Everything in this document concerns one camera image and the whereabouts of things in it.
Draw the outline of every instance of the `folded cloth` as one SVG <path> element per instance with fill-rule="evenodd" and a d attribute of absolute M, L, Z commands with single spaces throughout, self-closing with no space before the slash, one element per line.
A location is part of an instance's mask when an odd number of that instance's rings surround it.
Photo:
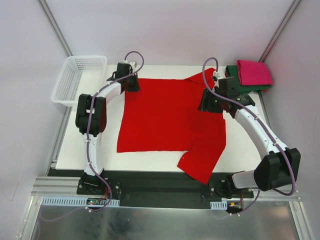
<path fill-rule="evenodd" d="M 213 72 L 205 71 L 211 88 Z M 117 152 L 188 151 L 177 166 L 207 184 L 226 146 L 226 123 L 221 113 L 198 111 L 202 73 L 183 80 L 140 78 L 139 85 L 141 91 L 125 92 Z"/>
<path fill-rule="evenodd" d="M 272 85 L 272 77 L 268 67 L 263 62 L 238 60 L 239 81 L 242 86 Z"/>
<path fill-rule="evenodd" d="M 239 88 L 240 94 L 248 94 L 251 91 L 255 91 L 257 93 L 260 93 L 263 90 L 269 89 L 272 87 L 272 85 L 252 85 L 252 86 L 242 86 L 239 82 L 238 77 L 238 67 L 237 65 L 228 65 L 225 68 L 225 76 L 228 77 L 234 77 L 236 79 L 237 87 Z"/>

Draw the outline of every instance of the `plastic laundry basket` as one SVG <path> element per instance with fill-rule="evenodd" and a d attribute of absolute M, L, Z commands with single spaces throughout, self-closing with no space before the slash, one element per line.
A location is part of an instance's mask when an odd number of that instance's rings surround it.
<path fill-rule="evenodd" d="M 69 56 L 55 83 L 51 100 L 67 107 L 75 107 L 80 94 L 94 94 L 106 81 L 105 56 Z"/>

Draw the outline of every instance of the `white wall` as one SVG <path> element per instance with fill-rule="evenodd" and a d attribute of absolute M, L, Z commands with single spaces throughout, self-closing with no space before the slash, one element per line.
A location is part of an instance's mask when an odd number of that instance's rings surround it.
<path fill-rule="evenodd" d="M 148 65 L 259 60 L 292 0 L 48 0 L 74 55 Z"/>
<path fill-rule="evenodd" d="M 0 3 L 0 239 L 16 239 L 63 108 L 50 94 L 66 56 L 36 0 Z"/>
<path fill-rule="evenodd" d="M 266 64 L 274 87 L 263 99 L 272 129 L 301 152 L 297 186 L 320 238 L 320 1 L 304 0 Z"/>

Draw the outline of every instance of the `white table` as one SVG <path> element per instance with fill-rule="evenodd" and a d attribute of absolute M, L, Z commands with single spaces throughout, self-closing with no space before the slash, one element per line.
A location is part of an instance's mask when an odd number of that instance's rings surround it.
<path fill-rule="evenodd" d="M 107 76 L 116 70 L 116 65 L 107 67 Z M 145 65 L 139 72 L 139 78 L 184 79 L 199 73 L 202 66 L 165 66 Z M 220 66 L 219 72 L 225 72 Z M 265 118 L 259 95 L 250 93 L 256 106 Z M 146 151 L 117 153 L 117 141 L 124 114 L 125 94 L 114 98 L 107 105 L 107 126 L 102 134 L 103 166 L 105 170 L 115 171 L 152 171 L 182 172 L 177 164 L 184 151 Z M 245 130 L 224 112 L 226 123 L 226 147 L 213 172 L 238 172 L 253 170 L 259 164 L 260 156 Z M 72 110 L 66 128 L 63 143 L 57 159 L 58 170 L 83 170 L 86 163 L 85 145 L 79 129 L 76 128 L 76 108 Z"/>

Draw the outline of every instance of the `green folded cloth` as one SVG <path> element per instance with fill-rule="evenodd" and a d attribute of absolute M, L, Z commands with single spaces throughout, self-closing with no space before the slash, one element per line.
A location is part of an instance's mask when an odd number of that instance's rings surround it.
<path fill-rule="evenodd" d="M 238 77 L 238 67 L 237 67 L 237 65 L 228 65 L 228 66 L 226 66 L 226 68 L 225 68 L 225 76 L 226 77 L 234 77 L 236 79 L 236 83 L 237 83 L 237 86 L 239 88 L 239 91 L 240 91 L 241 95 L 248 94 L 251 91 L 255 91 L 257 93 L 261 93 L 262 90 L 269 89 L 269 88 L 272 87 L 271 85 L 250 85 L 250 86 L 247 85 L 247 86 L 242 86 L 240 84 L 239 77 Z"/>

